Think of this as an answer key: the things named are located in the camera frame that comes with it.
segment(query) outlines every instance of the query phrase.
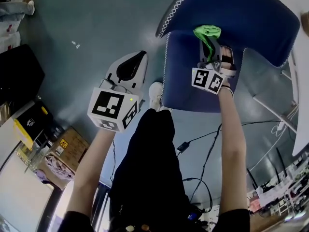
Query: gray floor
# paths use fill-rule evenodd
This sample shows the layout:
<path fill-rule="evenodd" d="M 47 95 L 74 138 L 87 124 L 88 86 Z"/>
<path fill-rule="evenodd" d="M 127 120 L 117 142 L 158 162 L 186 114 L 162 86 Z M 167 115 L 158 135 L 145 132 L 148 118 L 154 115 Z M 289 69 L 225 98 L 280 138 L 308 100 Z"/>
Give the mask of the gray floor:
<path fill-rule="evenodd" d="M 64 127 L 74 126 L 84 138 L 91 141 L 97 131 L 86 115 L 92 90 L 99 86 L 115 60 L 130 52 L 145 50 L 149 54 L 149 65 L 144 92 L 147 94 L 153 81 L 162 79 L 165 39 L 157 39 L 154 34 L 162 15 L 173 0 L 34 1 L 36 12 L 34 16 L 24 19 L 20 32 L 23 43 L 30 45 L 46 74 L 39 94 L 57 121 Z M 72 41 L 80 44 L 80 47 L 76 49 Z M 286 77 L 280 75 L 280 70 L 272 68 L 262 57 L 248 50 L 235 93 L 241 121 L 275 119 L 252 99 L 252 94 L 257 94 L 269 105 L 283 112 L 291 104 L 292 85 Z M 126 133 L 117 134 L 116 166 L 124 157 L 139 117 L 147 107 L 146 103 Z M 185 140 L 215 131 L 221 123 L 220 114 L 174 110 L 172 116 L 176 129 L 176 147 Z M 267 123 L 244 127 L 248 145 L 248 167 L 254 166 L 277 140 L 271 134 L 274 125 L 275 123 Z M 184 178 L 200 177 L 212 141 L 213 135 L 192 142 L 190 148 L 179 156 Z M 293 145 L 287 132 L 278 142 L 277 146 L 286 164 L 293 160 Z M 206 165 L 203 179 L 209 185 L 215 203 L 219 202 L 221 190 L 220 150 L 221 136 Z M 281 171 L 276 151 L 272 150 L 252 171 L 259 185 L 274 176 L 271 162 Z M 108 185 L 112 166 L 110 151 L 101 174 L 101 180 Z M 187 194 L 192 195 L 196 182 L 184 185 Z M 194 200 L 207 206 L 209 198 L 203 186 L 199 188 Z"/>

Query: black and white marker cube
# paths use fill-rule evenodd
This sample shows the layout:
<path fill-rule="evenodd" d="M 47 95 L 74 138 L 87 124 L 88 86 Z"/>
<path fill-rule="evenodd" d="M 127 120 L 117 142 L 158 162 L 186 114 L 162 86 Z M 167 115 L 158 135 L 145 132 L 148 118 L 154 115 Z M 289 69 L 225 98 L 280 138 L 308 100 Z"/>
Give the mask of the black and white marker cube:
<path fill-rule="evenodd" d="M 214 70 L 193 68 L 191 85 L 210 93 L 218 94 L 224 78 L 224 75 Z"/>
<path fill-rule="evenodd" d="M 88 116 L 97 127 L 124 132 L 139 111 L 139 97 L 95 87 Z"/>

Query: blue chair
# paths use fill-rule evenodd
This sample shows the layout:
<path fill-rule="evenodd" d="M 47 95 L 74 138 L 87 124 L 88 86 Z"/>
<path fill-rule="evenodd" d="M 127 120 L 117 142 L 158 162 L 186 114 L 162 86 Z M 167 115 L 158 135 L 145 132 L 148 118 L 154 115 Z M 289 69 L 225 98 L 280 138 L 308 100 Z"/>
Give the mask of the blue chair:
<path fill-rule="evenodd" d="M 243 54 L 250 48 L 276 68 L 286 63 L 297 36 L 297 17 L 279 0 L 175 0 L 163 16 L 156 36 L 167 34 L 162 103 L 170 108 L 218 113 L 218 97 L 191 86 L 191 71 L 199 63 L 201 25 L 222 29 L 220 45 L 233 49 L 237 74 L 230 79 L 234 91 Z"/>

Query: white table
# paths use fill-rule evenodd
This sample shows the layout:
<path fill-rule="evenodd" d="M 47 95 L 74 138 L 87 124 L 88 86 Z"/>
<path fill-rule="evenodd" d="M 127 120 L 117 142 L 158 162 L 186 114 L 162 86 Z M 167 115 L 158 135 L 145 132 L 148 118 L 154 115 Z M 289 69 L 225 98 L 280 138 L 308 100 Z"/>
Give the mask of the white table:
<path fill-rule="evenodd" d="M 280 1 L 300 21 L 301 15 L 309 11 L 309 0 Z M 302 26 L 293 47 L 293 59 L 292 56 L 289 57 L 289 65 L 294 101 L 299 104 L 298 126 L 293 149 L 293 156 L 295 156 L 309 143 L 309 37 L 304 32 Z"/>

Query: person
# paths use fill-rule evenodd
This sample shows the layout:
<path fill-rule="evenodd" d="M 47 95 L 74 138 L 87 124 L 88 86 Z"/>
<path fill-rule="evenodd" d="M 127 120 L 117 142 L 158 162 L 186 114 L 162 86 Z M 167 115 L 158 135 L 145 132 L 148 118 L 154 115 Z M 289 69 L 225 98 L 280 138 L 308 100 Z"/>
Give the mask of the person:
<path fill-rule="evenodd" d="M 231 56 L 227 48 L 222 53 Z M 175 129 L 171 112 L 160 103 L 162 88 L 161 83 L 151 85 L 150 109 L 140 119 L 127 154 L 115 172 L 109 192 L 110 232 L 204 231 L 187 219 L 190 202 L 172 142 Z M 246 141 L 232 91 L 221 88 L 218 96 L 222 116 L 222 192 L 220 215 L 213 231 L 234 228 L 249 232 Z M 93 197 L 114 136 L 113 131 L 99 130 L 81 161 L 60 232 L 93 231 Z"/>
<path fill-rule="evenodd" d="M 34 11 L 34 1 L 0 2 L 0 22 L 20 21 L 25 15 L 33 15 Z"/>

